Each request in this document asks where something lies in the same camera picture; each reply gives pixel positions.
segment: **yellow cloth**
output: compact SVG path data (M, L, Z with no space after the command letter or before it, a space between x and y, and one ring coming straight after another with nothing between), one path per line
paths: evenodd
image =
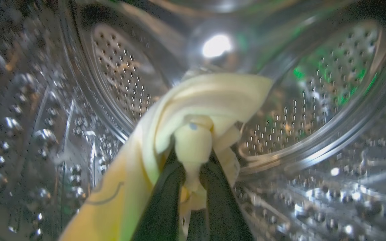
M271 85L257 75L219 73L199 75L171 89L140 120L60 241L129 241L173 143L187 172L180 220L187 217L188 222L192 209L206 206L198 177L211 148L229 183L235 183L239 163L230 146L240 133L233 125L251 118Z

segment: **metal drum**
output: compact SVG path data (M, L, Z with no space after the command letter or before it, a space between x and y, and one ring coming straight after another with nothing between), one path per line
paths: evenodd
M0 241L54 241L188 70L265 75L258 241L386 241L386 1L0 1Z

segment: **curved line print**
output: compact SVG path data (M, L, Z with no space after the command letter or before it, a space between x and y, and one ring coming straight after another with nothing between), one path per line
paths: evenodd
M109 203L111 200L113 200L113 199L117 196L117 194L118 194L118 192L120 191L120 188L121 188L121 186L123 186L123 184L124 184L123 182L119 182L119 183L118 183L117 189L115 190L114 194L113 194L111 197L109 197L109 198L107 198L107 199L105 199L105 200L102 200L102 201L90 201L90 200L88 199L88 200L86 200L86 202L84 202L84 204L90 204L90 205L99 206L99 205L103 205L103 204ZM103 186L103 185L100 184L100 186L98 187L98 190L95 190L94 192L99 192L99 191L101 191L102 186Z

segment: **blue spot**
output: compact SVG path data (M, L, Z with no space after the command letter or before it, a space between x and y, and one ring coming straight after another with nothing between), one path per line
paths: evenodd
M190 123L190 129L197 130L197 125L194 123Z

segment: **cloth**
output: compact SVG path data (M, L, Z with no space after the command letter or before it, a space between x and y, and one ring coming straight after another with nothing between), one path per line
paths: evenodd
M257 112L271 86L262 76L218 73L171 89L139 121L60 241L129 241L173 145L186 170L180 220L188 223L191 210L206 207L199 168L212 148L234 185L239 162L230 146L240 138L234 124Z

